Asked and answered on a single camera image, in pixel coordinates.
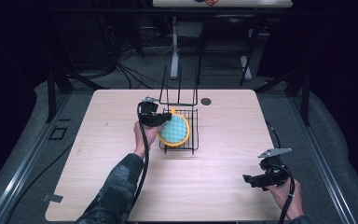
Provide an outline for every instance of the hand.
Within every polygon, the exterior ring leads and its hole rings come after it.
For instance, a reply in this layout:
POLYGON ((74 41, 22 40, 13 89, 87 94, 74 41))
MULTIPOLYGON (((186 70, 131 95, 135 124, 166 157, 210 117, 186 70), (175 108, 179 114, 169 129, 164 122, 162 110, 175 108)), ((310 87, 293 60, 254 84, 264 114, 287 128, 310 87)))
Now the hand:
MULTIPOLYGON (((290 203, 289 209, 287 210, 286 216, 289 220, 293 220, 296 217, 303 216, 303 207, 302 207, 302 197, 301 197, 301 186, 297 180, 295 180, 295 197, 290 203)), ((277 186, 267 186, 266 189, 271 192, 274 197, 275 203, 282 209, 286 203, 287 197, 289 196, 290 191, 290 178, 287 181, 277 186)))
POLYGON ((216 4, 219 0, 205 0, 205 3, 212 7, 214 4, 216 4))
MULTIPOLYGON (((159 125, 158 127, 149 127, 144 125, 145 135, 146 135, 149 149, 152 143, 155 141, 157 133, 159 133, 163 128, 164 126, 162 125, 159 125)), ((133 131, 135 133, 135 143, 136 143, 136 148, 133 153, 140 156, 143 159, 145 157, 145 143, 144 143, 144 138, 142 136, 141 127, 138 121, 135 122, 133 126, 133 131)))

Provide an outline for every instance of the wooden tabletop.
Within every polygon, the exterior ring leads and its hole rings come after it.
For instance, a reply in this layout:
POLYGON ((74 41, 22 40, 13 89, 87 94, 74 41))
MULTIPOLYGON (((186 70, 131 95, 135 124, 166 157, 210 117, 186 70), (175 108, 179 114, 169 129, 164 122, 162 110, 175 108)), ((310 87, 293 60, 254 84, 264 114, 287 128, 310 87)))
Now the wooden tabletop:
MULTIPOLYGON (((181 101, 192 91, 182 91, 181 101)), ((54 192, 46 219, 73 221, 84 212, 112 168, 135 148, 136 106, 152 90, 96 91, 54 192)), ((273 148, 256 95, 249 90, 198 90, 199 147, 160 149, 158 139, 130 221, 277 220, 269 192, 253 189, 242 175, 261 175, 257 155, 273 148), (203 105, 202 98, 212 103, 203 105)), ((161 112, 166 105, 160 105, 161 112)))
MULTIPOLYGON (((213 7, 291 7, 291 0, 219 0, 213 7)), ((210 7, 194 0, 153 0, 154 7, 210 7)))

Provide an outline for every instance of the sleeve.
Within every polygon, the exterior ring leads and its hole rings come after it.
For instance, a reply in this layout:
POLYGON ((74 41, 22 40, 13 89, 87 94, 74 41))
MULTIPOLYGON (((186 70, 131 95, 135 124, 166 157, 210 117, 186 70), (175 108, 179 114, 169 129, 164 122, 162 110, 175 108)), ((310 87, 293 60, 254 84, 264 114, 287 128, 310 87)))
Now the sleeve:
POLYGON ((299 216, 289 222, 289 224, 312 224, 310 218, 307 216, 299 216))
POLYGON ((76 223, 126 223, 143 168, 144 161, 139 156, 128 154, 113 168, 95 199, 76 223))

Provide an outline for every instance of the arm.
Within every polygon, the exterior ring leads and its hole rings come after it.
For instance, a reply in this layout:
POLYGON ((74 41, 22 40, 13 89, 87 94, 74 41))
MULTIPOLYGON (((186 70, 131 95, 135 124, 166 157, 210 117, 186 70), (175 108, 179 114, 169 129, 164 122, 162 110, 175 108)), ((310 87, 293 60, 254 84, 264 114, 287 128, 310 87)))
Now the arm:
MULTIPOLYGON (((287 210, 286 217, 291 220, 290 224, 310 224, 310 219, 305 216, 302 205, 301 186, 297 180, 295 180, 295 197, 290 203, 287 210)), ((275 203, 282 209, 290 191, 290 181, 286 181, 284 184, 277 186, 267 186, 266 189, 271 192, 275 203)))
MULTIPOLYGON (((149 148, 161 129, 162 126, 153 128, 145 126, 149 148)), ((127 222, 138 178, 144 168, 145 157, 145 144, 138 122, 135 123, 133 130, 136 143, 134 152, 128 154, 113 168, 95 199, 76 223, 127 222)))

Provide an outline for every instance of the dark jacket sleeve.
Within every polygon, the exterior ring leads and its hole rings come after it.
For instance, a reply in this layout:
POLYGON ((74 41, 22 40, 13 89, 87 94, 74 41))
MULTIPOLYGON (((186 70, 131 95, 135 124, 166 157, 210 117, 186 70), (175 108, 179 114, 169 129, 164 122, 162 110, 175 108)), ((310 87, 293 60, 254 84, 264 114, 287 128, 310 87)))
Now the dark jacket sleeve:
POLYGON ((310 218, 307 216, 300 216, 293 219, 289 224, 312 224, 310 218))
POLYGON ((139 156, 132 153, 127 155, 113 168, 95 199, 76 223, 126 223, 143 168, 144 161, 139 156))

